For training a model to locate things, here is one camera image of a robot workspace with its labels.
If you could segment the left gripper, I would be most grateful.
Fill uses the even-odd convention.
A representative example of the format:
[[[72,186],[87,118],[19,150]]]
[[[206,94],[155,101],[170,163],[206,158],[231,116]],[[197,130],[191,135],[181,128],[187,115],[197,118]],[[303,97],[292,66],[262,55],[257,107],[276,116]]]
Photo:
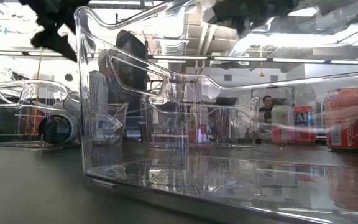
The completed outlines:
[[[89,0],[19,0],[23,6],[29,6],[37,15],[36,23],[44,29],[56,29],[65,24],[75,31],[74,12],[80,6],[87,6]],[[50,49],[63,57],[76,61],[76,53],[68,42],[68,36],[43,30],[31,39],[35,48]]]

